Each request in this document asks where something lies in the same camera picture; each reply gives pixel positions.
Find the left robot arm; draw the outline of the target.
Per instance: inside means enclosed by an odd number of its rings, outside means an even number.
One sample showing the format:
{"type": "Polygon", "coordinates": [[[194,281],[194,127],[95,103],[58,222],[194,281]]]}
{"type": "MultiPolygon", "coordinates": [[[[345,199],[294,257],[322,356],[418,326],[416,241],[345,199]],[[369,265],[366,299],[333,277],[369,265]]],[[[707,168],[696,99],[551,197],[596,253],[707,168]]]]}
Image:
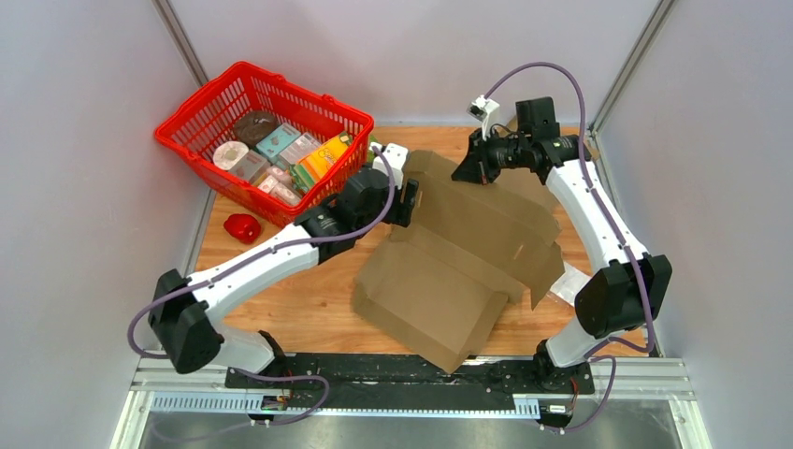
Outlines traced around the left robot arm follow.
{"type": "Polygon", "coordinates": [[[223,325],[252,296],[300,271],[351,250],[375,225],[409,226],[419,182],[404,183],[383,169],[364,167],[340,193],[305,210],[274,237],[215,268],[188,276],[171,269],[157,280],[141,312],[179,374],[211,363],[247,370],[264,388],[282,382],[286,365],[266,332],[223,325]]]}

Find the large brown cardboard box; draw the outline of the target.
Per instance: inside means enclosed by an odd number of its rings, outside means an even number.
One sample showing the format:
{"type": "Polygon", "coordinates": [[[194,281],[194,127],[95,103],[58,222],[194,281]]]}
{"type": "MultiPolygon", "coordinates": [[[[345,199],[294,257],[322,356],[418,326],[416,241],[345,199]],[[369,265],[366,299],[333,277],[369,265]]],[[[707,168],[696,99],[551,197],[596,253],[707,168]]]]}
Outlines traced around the large brown cardboard box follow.
{"type": "Polygon", "coordinates": [[[554,208],[495,182],[453,181],[454,168],[411,153],[411,224],[374,250],[352,295],[358,316],[449,373],[482,350],[506,305],[537,305],[564,271],[554,208]]]}

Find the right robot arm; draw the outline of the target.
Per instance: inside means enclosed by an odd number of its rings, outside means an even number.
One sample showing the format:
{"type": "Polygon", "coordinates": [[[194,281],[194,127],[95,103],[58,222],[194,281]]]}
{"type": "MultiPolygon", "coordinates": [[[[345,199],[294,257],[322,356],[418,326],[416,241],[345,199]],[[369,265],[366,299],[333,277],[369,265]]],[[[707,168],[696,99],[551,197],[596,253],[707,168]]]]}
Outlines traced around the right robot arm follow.
{"type": "Polygon", "coordinates": [[[516,130],[501,135],[495,117],[498,103],[481,95],[469,114],[481,128],[452,179],[486,185],[504,169],[527,168],[560,202],[584,244],[593,271],[576,293],[575,316],[534,355],[537,386],[555,392],[572,383],[588,359],[623,334],[647,330],[643,350],[655,347],[654,321],[672,274],[664,254],[652,255],[628,229],[612,201],[602,194],[592,156],[577,135],[563,135],[552,98],[517,103],[516,130]]]}

